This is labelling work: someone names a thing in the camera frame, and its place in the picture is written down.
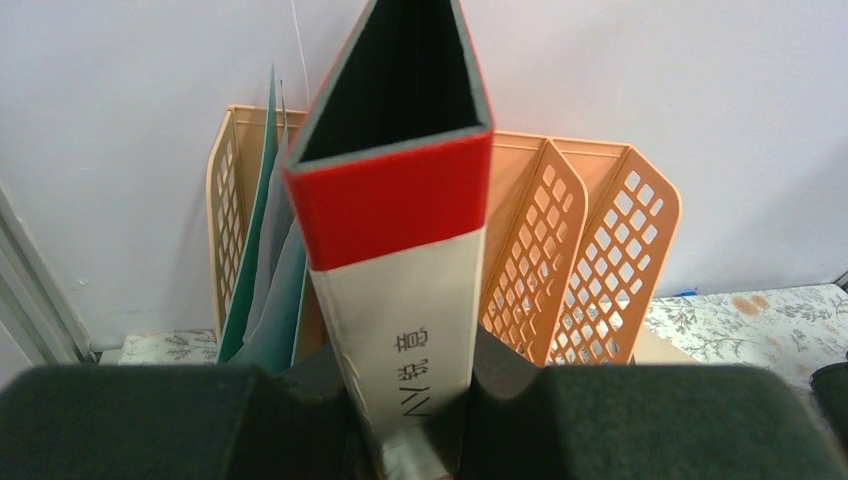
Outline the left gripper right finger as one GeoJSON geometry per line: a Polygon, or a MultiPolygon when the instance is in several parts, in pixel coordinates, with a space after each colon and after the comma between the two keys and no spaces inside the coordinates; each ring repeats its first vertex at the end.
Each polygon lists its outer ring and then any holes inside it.
{"type": "Polygon", "coordinates": [[[739,365],[540,368],[477,332],[470,468],[480,479],[843,479],[790,386],[739,365]]]}

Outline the red binder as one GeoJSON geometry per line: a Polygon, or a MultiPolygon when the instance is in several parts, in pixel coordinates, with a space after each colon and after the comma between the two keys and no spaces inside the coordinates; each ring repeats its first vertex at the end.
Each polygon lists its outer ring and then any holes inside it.
{"type": "Polygon", "coordinates": [[[461,5],[368,2],[283,176],[348,391],[378,439],[469,385],[492,147],[461,5]]]}

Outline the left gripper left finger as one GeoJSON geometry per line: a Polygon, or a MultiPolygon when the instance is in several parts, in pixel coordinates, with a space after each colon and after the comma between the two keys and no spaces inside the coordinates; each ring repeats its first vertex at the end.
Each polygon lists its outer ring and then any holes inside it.
{"type": "Polygon", "coordinates": [[[329,347],[249,366],[63,365],[1,393],[5,479],[374,479],[329,347]]]}

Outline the teal folder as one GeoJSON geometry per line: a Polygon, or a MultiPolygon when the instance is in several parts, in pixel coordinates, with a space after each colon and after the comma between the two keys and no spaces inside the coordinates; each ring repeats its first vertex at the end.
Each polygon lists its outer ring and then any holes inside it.
{"type": "Polygon", "coordinates": [[[270,74],[261,116],[262,148],[254,193],[240,202],[251,212],[238,222],[245,239],[221,333],[218,361],[251,364],[278,374],[295,363],[306,252],[281,173],[289,122],[279,82],[270,74]]]}

